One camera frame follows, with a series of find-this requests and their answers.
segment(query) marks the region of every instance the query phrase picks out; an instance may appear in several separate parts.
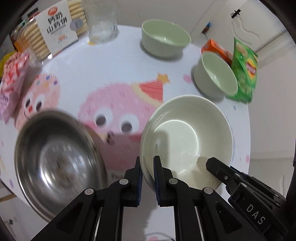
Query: ribbed ceramic bowl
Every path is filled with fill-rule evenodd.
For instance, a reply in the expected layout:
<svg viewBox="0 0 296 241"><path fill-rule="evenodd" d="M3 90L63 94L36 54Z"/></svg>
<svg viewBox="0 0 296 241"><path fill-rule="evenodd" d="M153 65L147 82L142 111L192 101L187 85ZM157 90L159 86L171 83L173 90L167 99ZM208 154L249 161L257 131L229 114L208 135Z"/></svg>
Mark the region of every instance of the ribbed ceramic bowl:
<svg viewBox="0 0 296 241"><path fill-rule="evenodd" d="M191 42L190 35L180 26L160 19L142 24L142 44L150 54L159 58L173 58Z"/></svg>

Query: lay's logo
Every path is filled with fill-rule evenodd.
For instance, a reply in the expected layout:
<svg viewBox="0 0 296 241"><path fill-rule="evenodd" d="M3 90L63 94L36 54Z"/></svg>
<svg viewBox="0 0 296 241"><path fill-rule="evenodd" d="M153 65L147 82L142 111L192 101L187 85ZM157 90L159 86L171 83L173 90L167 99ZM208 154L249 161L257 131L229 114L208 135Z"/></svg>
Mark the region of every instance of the lay's logo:
<svg viewBox="0 0 296 241"><path fill-rule="evenodd" d="M257 72L257 68L256 68L256 65L254 64L253 60L251 60L250 58L246 62L246 68L247 68L250 78L254 78L254 76L256 75L256 72Z"/></svg>
<svg viewBox="0 0 296 241"><path fill-rule="evenodd" d="M51 9L48 10L48 15L52 16L57 12L57 7L52 7Z"/></svg>

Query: cartoon party hat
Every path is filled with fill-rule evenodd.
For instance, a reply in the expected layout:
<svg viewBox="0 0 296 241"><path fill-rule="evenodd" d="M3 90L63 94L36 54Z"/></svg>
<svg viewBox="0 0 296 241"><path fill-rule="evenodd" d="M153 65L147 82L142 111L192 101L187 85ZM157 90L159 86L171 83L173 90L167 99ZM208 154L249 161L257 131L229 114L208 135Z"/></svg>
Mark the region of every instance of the cartoon party hat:
<svg viewBox="0 0 296 241"><path fill-rule="evenodd" d="M170 83L167 74L157 75L156 80L131 84L133 91L145 102L155 107L163 103L163 85Z"/></svg>

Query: floor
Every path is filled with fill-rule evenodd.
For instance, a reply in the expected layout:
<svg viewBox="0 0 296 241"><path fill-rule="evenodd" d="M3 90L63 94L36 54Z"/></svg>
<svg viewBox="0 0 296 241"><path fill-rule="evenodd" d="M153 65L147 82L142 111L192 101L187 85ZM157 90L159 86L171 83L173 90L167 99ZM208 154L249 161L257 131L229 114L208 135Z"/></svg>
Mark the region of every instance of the floor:
<svg viewBox="0 0 296 241"><path fill-rule="evenodd" d="M47 224L18 197L0 202L0 216L16 241L31 240Z"/></svg>

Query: stainless steel bowl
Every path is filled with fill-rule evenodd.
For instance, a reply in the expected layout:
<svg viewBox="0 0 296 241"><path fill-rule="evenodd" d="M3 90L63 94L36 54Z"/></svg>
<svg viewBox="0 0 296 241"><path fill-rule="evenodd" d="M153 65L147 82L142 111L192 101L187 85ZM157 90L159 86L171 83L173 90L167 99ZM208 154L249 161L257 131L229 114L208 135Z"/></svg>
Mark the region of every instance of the stainless steel bowl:
<svg viewBox="0 0 296 241"><path fill-rule="evenodd" d="M85 188L107 187L105 164L92 138L58 111L41 112L25 124L15 147L15 171L28 203L46 221Z"/></svg>

